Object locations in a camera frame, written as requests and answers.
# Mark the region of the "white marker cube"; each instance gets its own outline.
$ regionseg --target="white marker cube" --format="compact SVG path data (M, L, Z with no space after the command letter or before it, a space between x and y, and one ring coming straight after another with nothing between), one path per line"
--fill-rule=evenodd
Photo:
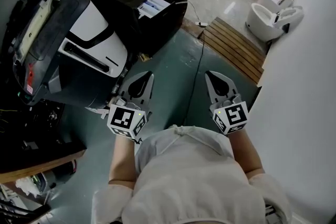
M225 135L243 129L248 121L246 102L216 109L213 120Z
M113 104L110 108L107 126L116 135L135 139L146 122L144 111Z

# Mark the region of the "white label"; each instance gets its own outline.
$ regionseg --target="white label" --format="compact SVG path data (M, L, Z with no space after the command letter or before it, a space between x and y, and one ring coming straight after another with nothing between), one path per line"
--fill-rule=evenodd
M33 94L33 89L30 85L27 85L27 91L30 93L30 94Z

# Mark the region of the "black and white square marker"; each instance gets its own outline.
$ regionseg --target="black and white square marker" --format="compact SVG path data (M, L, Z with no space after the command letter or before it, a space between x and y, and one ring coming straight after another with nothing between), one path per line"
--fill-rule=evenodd
M137 136L140 133L140 131L144 127L145 123L146 123L145 116L143 116L142 119L139 121L139 123L137 124L137 126L133 130L134 136Z
M241 104L237 104L235 106L230 106L226 108L225 113L229 120L230 125L235 125L237 123L247 121L246 115L244 113Z
M129 129L133 120L134 111L124 108L116 108L111 125Z
M123 135L123 136L129 137L129 138L132 138L131 134L127 131L123 131L123 130L116 129L116 128L112 128L112 130L115 134Z
M226 126L217 114L215 114L214 120L215 120L216 124L218 125L218 127L221 129L221 131L224 133L225 130L226 130Z
M239 131L241 129L243 129L245 126L245 124L242 124L242 125L239 125L239 126L236 126L236 127L231 127L230 130L227 131L227 133L233 133L233 132L236 132L236 131Z

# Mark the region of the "wooden slatted platform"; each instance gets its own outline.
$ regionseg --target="wooden slatted platform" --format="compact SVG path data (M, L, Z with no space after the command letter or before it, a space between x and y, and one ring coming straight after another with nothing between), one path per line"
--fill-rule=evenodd
M259 82L266 56L226 22L217 17L199 38L202 41L204 38L206 45L213 48L255 84Z

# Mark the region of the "white toilet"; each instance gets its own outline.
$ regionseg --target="white toilet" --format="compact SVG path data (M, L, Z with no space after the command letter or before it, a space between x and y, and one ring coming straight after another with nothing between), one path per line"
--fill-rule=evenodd
M258 0L257 2L273 13L277 13L293 4L293 0Z
M258 3L251 4L250 12L247 16L246 25L250 31L260 40L269 41L280 37L286 24L297 22L303 18L301 6L282 9L278 13L273 13Z

